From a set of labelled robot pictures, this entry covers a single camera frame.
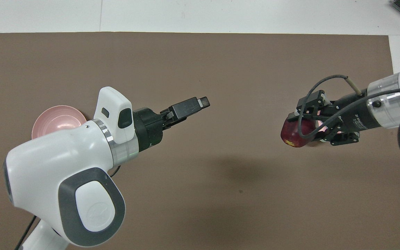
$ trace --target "apple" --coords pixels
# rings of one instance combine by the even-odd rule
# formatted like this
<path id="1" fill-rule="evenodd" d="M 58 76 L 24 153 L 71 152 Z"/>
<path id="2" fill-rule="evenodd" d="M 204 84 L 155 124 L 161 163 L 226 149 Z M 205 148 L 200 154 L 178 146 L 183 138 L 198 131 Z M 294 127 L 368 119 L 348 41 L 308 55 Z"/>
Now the apple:
<path id="1" fill-rule="evenodd" d="M 300 137 L 299 130 L 297 129 L 298 123 L 299 123 L 298 120 L 295 120 L 294 122 L 288 122 L 288 120 L 285 119 L 281 131 L 281 138 L 284 141 L 284 143 L 295 148 L 303 147 L 313 140 L 313 138 L 305 139 Z M 309 134 L 315 129 L 316 129 L 316 123 L 313 120 L 302 119 L 303 134 Z"/>

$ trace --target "brown surface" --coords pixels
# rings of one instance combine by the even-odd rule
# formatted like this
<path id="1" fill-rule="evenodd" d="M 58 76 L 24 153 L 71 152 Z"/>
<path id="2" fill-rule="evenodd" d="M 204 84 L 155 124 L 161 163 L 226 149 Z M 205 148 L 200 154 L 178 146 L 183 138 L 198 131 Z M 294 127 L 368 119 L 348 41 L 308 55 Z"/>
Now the brown surface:
<path id="1" fill-rule="evenodd" d="M 0 34 L 0 249 L 12 249 L 31 218 L 7 198 L 5 155 L 51 106 L 90 118 L 107 85 L 135 109 L 205 95 L 211 107 L 122 167 L 114 180 L 127 215 L 96 249 L 400 248 L 396 130 L 338 147 L 280 140 L 298 99 L 336 73 L 360 87 L 392 74 L 387 37 Z M 332 100 L 351 92 L 340 80 L 323 89 Z"/>

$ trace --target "black cable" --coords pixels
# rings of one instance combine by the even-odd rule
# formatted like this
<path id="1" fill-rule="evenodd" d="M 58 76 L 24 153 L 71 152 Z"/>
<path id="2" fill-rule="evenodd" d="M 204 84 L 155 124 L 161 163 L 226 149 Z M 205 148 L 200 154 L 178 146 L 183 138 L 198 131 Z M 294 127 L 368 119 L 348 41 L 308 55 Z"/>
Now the black cable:
<path id="1" fill-rule="evenodd" d="M 312 88 L 311 90 L 308 92 L 308 94 L 306 95 L 306 97 L 303 100 L 302 103 L 302 107 L 300 108 L 300 113 L 299 113 L 299 122 L 297 124 L 297 129 L 299 130 L 299 136 L 305 139 L 311 138 L 312 136 L 314 136 L 316 133 L 312 134 L 313 132 L 307 134 L 307 135 L 303 135 L 302 133 L 302 117 L 303 117 L 303 113 L 305 111 L 305 105 L 307 104 L 308 98 L 310 97 L 310 95 L 313 93 L 313 91 L 319 86 L 321 85 L 324 81 L 328 81 L 329 79 L 333 79 L 333 78 L 343 78 L 343 79 L 347 79 L 348 76 L 344 76 L 344 75 L 332 75 L 332 76 L 327 76 L 324 79 L 320 80 L 319 82 L 317 82 Z"/>
<path id="2" fill-rule="evenodd" d="M 112 175 L 110 175 L 111 178 L 112 178 L 112 176 L 114 176 L 116 174 L 116 172 L 118 172 L 120 167 L 121 167 L 121 165 L 117 167 L 117 169 L 114 171 L 114 173 Z"/>
<path id="3" fill-rule="evenodd" d="M 388 95 L 388 94 L 393 94 L 393 93 L 398 93 L 398 92 L 400 92 L 400 89 L 387 90 L 387 91 L 382 91 L 382 92 L 379 92 L 379 93 L 376 93 L 376 94 L 373 94 L 373 95 L 369 95 L 369 96 L 360 98 L 359 100 L 356 100 L 356 101 L 354 101 L 354 102 L 348 104 L 346 107 L 344 107 L 343 109 L 341 109 L 341 110 L 339 110 L 338 112 L 336 112 L 336 113 L 335 113 L 334 115 L 332 115 L 328 120 L 326 120 L 324 123 L 322 123 L 322 125 L 320 125 L 318 128 L 316 128 L 316 129 L 313 130 L 311 133 L 306 134 L 306 135 L 304 135 L 304 134 L 302 133 L 302 127 L 301 127 L 301 122 L 302 122 L 302 117 L 303 117 L 303 110 L 304 110 L 304 108 L 303 108 L 303 105 L 304 105 L 304 104 L 303 104 L 303 105 L 302 105 L 302 109 L 301 109 L 301 111 L 300 111 L 300 115 L 299 115 L 299 122 L 298 122 L 298 124 L 297 124 L 297 128 L 298 128 L 298 130 L 299 130 L 299 131 L 298 131 L 298 132 L 299 132 L 299 135 L 300 135 L 300 137 L 302 137 L 302 138 L 312 138 L 313 136 L 315 136 L 315 135 L 319 132 L 319 130 L 321 130 L 321 129 L 324 128 L 325 126 L 328 126 L 328 124 L 332 123 L 335 119 L 338 119 L 338 117 L 339 117 L 341 114 L 343 114 L 343 113 L 347 112 L 348 110 L 352 109 L 353 107 L 359 105 L 361 102 L 366 101 L 366 100 L 371 99 L 371 98 L 379 97 L 379 96 L 381 96 L 381 95 Z"/>
<path id="4" fill-rule="evenodd" d="M 15 250 L 19 250 L 19 247 L 24 241 L 24 238 L 26 237 L 27 233 L 29 232 L 30 228 L 32 227 L 33 223 L 35 222 L 36 215 L 33 216 L 32 220 L 29 223 L 29 226 L 27 226 L 26 231 L 24 231 L 24 234 L 21 236 L 21 239 L 18 242 L 18 245 L 16 245 Z"/>

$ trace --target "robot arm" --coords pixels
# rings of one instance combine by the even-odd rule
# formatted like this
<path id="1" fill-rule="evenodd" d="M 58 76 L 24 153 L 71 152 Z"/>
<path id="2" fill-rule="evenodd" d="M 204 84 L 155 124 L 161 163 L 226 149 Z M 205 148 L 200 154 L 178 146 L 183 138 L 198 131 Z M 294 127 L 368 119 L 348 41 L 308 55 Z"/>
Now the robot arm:
<path id="1" fill-rule="evenodd" d="M 336 146 L 358 142 L 362 130 L 400 126 L 400 73 L 336 101 L 329 101 L 323 90 L 313 92 L 323 81 L 335 77 L 349 81 L 347 76 L 329 76 L 299 100 L 296 111 L 288 115 L 282 128 L 285 143 L 301 147 L 311 141 L 328 141 Z"/>
<path id="2" fill-rule="evenodd" d="M 10 201 L 41 218 L 31 235 L 36 239 L 27 239 L 25 248 L 49 241 L 61 248 L 67 242 L 92 247 L 110 239 L 126 209 L 107 171 L 158 144 L 163 130 L 208 106 L 204 97 L 182 101 L 160 114 L 148 108 L 132 111 L 127 98 L 104 87 L 93 120 L 12 149 L 3 164 Z M 56 234 L 60 240 L 51 240 Z"/>

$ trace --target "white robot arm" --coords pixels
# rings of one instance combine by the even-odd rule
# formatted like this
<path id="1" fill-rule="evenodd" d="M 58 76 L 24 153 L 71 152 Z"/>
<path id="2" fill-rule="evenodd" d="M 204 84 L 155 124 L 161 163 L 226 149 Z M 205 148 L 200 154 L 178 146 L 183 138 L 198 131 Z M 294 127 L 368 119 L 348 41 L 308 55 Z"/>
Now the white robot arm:
<path id="1" fill-rule="evenodd" d="M 24 250 L 64 249 L 68 242 L 93 247 L 110 239 L 126 207 L 108 170 L 158 144 L 163 130 L 208 106 L 204 97 L 159 114 L 132 111 L 127 98 L 104 87 L 93 120 L 12 149 L 3 164 L 10 200 L 41 218 Z"/>

